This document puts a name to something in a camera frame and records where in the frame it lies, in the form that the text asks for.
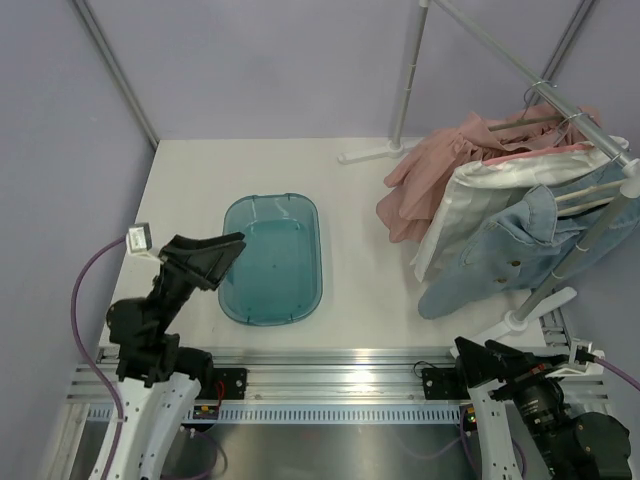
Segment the white pleated skirt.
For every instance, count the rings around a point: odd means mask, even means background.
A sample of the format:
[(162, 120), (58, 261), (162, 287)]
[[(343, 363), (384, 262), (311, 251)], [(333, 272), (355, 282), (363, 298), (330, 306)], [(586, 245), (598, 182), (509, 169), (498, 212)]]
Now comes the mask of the white pleated skirt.
[(594, 146), (582, 153), (543, 155), (494, 167), (474, 161), (456, 168), (411, 262), (416, 279), (434, 276), (484, 219), (518, 202), (532, 187), (566, 184), (610, 162)]

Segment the pink skirt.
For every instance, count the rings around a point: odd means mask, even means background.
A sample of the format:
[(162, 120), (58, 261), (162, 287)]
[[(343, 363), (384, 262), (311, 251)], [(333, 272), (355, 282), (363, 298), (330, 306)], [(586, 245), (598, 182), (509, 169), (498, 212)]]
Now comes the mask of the pink skirt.
[[(555, 115), (543, 104), (533, 107), (526, 119)], [(376, 206), (376, 213), (393, 243), (420, 242), (442, 200), (453, 171), (470, 162), (506, 153), (516, 133), (497, 133), (496, 125), (513, 125), (515, 118), (489, 120), (475, 113), (458, 127), (439, 129), (425, 137), (385, 178), (390, 192)]]

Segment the pink clothes hanger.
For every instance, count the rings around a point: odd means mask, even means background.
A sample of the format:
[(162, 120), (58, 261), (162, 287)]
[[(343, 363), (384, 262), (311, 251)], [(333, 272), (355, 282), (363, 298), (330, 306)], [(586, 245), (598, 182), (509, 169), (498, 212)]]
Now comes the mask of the pink clothes hanger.
[(482, 160), (486, 166), (498, 166), (512, 160), (529, 159), (543, 155), (587, 152), (594, 146), (579, 133), (568, 120), (559, 115), (519, 120), (496, 125), (497, 133), (516, 133), (505, 146), (515, 146), (509, 155), (501, 153)]

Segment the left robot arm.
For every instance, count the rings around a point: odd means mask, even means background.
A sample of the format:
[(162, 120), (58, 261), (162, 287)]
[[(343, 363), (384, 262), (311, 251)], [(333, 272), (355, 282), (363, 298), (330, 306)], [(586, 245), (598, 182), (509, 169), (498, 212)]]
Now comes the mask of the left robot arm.
[(93, 479), (158, 479), (179, 427), (202, 398), (219, 407), (224, 398), (241, 399), (244, 368), (217, 369), (210, 353), (180, 344), (168, 331), (197, 291), (216, 290), (245, 248), (232, 233), (195, 240), (174, 236), (158, 252), (135, 226), (125, 237), (131, 256), (158, 262), (145, 297), (126, 298), (106, 314), (109, 340), (119, 348), (116, 379), (104, 382), (115, 410)]

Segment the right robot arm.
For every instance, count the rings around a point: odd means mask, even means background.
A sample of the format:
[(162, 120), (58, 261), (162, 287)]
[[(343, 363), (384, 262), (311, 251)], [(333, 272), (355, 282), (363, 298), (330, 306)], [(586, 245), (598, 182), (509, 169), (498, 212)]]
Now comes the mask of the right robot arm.
[(483, 479), (520, 479), (505, 413), (514, 403), (553, 479), (630, 479), (629, 430), (611, 415), (569, 414), (559, 381), (566, 354), (538, 356), (495, 340), (455, 339), (454, 384), (475, 410)]

